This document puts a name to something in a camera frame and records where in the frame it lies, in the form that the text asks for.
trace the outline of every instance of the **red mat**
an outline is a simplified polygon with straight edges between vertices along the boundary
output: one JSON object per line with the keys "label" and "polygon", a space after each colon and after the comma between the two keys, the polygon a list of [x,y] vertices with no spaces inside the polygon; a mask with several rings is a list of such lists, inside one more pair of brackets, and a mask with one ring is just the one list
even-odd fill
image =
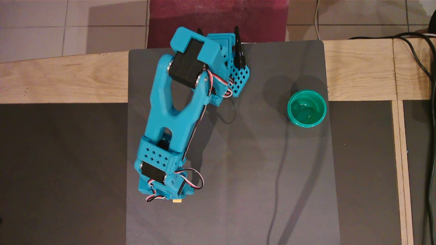
{"label": "red mat", "polygon": [[168,48],[180,26],[233,32],[242,42],[285,41],[288,0],[152,0],[147,48]]}

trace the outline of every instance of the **green plastic cup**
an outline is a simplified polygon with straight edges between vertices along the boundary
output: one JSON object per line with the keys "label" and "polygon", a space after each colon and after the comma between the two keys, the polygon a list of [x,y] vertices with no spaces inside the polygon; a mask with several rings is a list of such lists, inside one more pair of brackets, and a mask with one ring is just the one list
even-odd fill
{"label": "green plastic cup", "polygon": [[311,128],[320,124],[327,114],[324,98],[313,90],[301,90],[288,102],[289,120],[297,126]]}

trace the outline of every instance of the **tile floor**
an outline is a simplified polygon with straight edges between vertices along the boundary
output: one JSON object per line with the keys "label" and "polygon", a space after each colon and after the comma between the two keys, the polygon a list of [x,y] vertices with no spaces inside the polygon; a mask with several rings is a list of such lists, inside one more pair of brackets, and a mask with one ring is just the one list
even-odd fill
{"label": "tile floor", "polygon": [[[0,62],[144,48],[147,0],[0,0]],[[286,41],[316,39],[315,0],[289,0]],[[436,0],[321,0],[322,40],[426,26]]]}

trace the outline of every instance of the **robotic arm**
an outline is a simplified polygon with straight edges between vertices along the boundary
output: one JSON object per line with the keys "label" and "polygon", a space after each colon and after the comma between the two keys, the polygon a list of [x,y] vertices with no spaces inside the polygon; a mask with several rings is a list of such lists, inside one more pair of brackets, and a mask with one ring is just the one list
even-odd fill
{"label": "robotic arm", "polygon": [[[149,195],[147,202],[181,201],[203,187],[204,179],[199,172],[183,168],[197,124],[208,104],[220,106],[223,98],[238,97],[250,76],[237,27],[235,33],[206,37],[201,30],[196,33],[180,27],[170,45],[175,56],[165,54],[157,64],[150,94],[151,110],[134,165],[140,175],[138,189]],[[191,102],[181,111],[173,105],[173,80],[194,91]],[[188,180],[187,171],[200,176],[200,186]]]}

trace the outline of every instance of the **blue 3d-printed part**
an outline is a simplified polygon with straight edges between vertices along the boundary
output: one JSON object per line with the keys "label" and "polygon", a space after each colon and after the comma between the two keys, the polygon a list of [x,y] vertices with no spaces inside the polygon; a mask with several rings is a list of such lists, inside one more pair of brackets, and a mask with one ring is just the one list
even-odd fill
{"label": "blue 3d-printed part", "polygon": [[235,34],[209,34],[206,37],[184,27],[176,30],[170,45],[173,51],[185,54],[192,40],[202,44],[197,61],[205,64],[195,82],[191,102],[181,111],[175,109],[171,95],[173,78],[169,70],[175,56],[163,55],[156,69],[150,93],[151,110],[144,135],[140,139],[134,167],[140,175],[138,189],[143,194],[156,194],[166,199],[183,199],[192,195],[194,188],[186,183],[186,172],[178,172],[186,163],[185,154],[199,119],[210,103],[220,106],[229,86],[213,80],[214,94],[209,95],[210,80],[206,69],[224,81],[232,77],[230,85],[237,97],[247,83],[250,72],[245,66],[233,65]]}

